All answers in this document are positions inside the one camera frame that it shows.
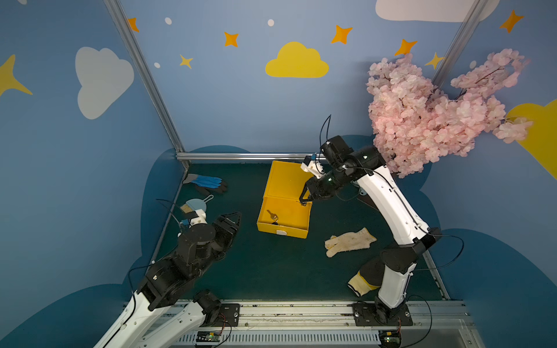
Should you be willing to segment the yellow top drawer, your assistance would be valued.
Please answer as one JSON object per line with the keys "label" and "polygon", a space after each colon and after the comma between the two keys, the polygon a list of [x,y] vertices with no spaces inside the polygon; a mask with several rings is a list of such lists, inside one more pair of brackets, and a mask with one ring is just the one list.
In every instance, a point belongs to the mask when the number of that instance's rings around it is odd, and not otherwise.
{"label": "yellow top drawer", "polygon": [[[303,205],[299,201],[264,197],[257,221],[258,230],[279,236],[306,239],[309,232],[311,208],[311,203]],[[278,215],[277,225],[272,224],[267,210]]]}

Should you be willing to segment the dark metal key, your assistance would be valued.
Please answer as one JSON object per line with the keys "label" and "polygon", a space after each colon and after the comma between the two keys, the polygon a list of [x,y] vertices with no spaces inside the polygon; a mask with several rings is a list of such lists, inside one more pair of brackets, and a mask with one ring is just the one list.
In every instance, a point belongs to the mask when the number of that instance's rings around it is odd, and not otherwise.
{"label": "dark metal key", "polygon": [[277,225],[278,224],[278,215],[275,214],[275,213],[272,213],[271,210],[267,210],[267,213],[270,215],[270,218],[272,220],[272,224]]}

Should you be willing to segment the yellow drawer cabinet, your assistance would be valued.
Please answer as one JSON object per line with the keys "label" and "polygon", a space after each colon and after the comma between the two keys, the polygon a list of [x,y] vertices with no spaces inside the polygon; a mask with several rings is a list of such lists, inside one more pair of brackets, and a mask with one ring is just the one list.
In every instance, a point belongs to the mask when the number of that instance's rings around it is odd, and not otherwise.
{"label": "yellow drawer cabinet", "polygon": [[313,177],[301,168],[300,163],[273,161],[264,197],[298,202],[305,183]]}

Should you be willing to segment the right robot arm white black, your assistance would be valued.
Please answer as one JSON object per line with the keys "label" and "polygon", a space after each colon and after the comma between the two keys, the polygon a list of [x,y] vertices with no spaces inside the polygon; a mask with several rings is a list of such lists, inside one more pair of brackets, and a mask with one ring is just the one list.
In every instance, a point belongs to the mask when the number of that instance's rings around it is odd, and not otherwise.
{"label": "right robot arm white black", "polygon": [[410,206],[374,146],[355,151],[335,136],[321,145],[320,153],[332,169],[324,173],[317,155],[305,157],[301,168],[312,178],[303,187],[300,203],[332,198],[347,184],[357,184],[366,193],[386,220],[394,242],[364,264],[348,286],[359,297],[378,291],[371,309],[378,324],[407,320],[408,284],[420,256],[441,238],[440,230],[431,229]]}

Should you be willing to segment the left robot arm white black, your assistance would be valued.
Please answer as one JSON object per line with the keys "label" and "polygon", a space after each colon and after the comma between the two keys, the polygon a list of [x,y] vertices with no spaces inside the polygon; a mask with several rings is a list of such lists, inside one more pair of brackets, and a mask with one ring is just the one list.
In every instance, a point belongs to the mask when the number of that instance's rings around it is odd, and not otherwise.
{"label": "left robot arm white black", "polygon": [[97,347],[170,347],[203,326],[237,326],[239,306],[224,304],[211,291],[202,290],[174,317],[152,327],[213,263],[225,257],[239,232],[242,215],[224,214],[208,223],[204,210],[196,210],[186,219],[189,224],[181,227],[177,246],[148,267],[131,301]]}

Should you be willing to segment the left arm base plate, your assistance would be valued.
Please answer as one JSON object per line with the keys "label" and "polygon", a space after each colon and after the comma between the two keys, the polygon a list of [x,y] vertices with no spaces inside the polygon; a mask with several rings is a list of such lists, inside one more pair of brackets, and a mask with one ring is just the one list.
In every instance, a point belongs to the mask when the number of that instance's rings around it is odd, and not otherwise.
{"label": "left arm base plate", "polygon": [[227,326],[237,327],[239,325],[241,305],[238,303],[224,303],[211,308],[205,315],[202,327]]}

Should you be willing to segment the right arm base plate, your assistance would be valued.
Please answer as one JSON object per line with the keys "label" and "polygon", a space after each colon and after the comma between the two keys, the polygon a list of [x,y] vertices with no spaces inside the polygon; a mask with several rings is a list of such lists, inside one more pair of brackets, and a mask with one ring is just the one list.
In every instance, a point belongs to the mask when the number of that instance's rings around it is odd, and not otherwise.
{"label": "right arm base plate", "polygon": [[356,326],[413,326],[406,303],[391,309],[382,303],[358,301],[352,304],[352,312]]}

